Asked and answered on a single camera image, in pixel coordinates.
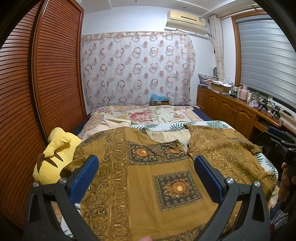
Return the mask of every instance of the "box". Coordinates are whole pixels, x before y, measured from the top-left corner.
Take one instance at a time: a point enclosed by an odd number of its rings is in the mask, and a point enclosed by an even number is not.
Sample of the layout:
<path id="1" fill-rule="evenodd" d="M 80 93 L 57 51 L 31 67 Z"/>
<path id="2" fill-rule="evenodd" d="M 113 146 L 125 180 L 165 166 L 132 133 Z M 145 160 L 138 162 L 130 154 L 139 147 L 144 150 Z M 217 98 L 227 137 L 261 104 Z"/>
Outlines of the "box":
<path id="1" fill-rule="evenodd" d="M 161 101 L 161 100 L 150 101 L 150 105 L 153 105 L 153 106 L 155 106 L 155 105 L 169 105 L 169 102 L 168 101 Z"/>
<path id="2" fill-rule="evenodd" d="M 228 93 L 231 87 L 226 87 L 223 85 L 216 84 L 214 82 L 211 83 L 211 90 L 218 91 L 220 93 Z"/>

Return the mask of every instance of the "yellow plush toy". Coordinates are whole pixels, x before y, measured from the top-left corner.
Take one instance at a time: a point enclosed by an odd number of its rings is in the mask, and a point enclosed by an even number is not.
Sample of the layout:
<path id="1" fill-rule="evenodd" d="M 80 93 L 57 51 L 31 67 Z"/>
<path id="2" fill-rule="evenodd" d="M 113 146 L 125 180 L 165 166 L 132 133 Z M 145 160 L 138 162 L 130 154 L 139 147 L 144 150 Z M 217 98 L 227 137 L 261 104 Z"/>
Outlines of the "yellow plush toy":
<path id="1" fill-rule="evenodd" d="M 76 147 L 81 139 L 72 133 L 56 127 L 48 138 L 48 146 L 37 158 L 33 178 L 42 185 L 56 183 L 62 169 L 73 160 Z"/>

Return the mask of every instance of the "window blind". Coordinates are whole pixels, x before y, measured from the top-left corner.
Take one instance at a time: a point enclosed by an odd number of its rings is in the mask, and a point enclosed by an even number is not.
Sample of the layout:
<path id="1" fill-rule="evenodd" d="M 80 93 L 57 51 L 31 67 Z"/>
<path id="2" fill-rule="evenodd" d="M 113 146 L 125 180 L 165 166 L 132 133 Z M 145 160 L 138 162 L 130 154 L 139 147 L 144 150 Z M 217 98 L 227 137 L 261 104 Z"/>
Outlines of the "window blind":
<path id="1" fill-rule="evenodd" d="M 296 108 L 296 53 L 269 15 L 236 20 L 242 53 L 241 85 Z"/>

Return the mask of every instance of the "beige air conditioner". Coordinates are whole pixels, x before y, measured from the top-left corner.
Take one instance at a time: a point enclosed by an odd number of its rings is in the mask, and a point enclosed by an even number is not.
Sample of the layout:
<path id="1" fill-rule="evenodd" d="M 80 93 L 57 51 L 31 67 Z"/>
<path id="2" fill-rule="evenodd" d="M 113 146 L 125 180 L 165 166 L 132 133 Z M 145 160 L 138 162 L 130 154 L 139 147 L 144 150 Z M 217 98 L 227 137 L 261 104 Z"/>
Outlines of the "beige air conditioner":
<path id="1" fill-rule="evenodd" d="M 205 35 L 208 31 L 203 18 L 174 10 L 168 12 L 166 27 L 177 28 L 202 35 Z"/>

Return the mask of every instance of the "wooden wardrobe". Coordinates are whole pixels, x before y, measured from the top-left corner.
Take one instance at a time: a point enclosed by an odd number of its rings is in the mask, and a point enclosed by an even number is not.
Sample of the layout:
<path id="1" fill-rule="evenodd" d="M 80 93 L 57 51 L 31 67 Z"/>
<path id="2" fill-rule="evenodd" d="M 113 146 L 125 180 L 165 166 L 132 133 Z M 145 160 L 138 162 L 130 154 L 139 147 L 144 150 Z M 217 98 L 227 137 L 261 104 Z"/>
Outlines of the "wooden wardrobe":
<path id="1" fill-rule="evenodd" d="M 36 159 L 51 130 L 71 132 L 86 116 L 83 13 L 75 0 L 42 0 L 0 49 L 0 211 L 21 228 Z"/>

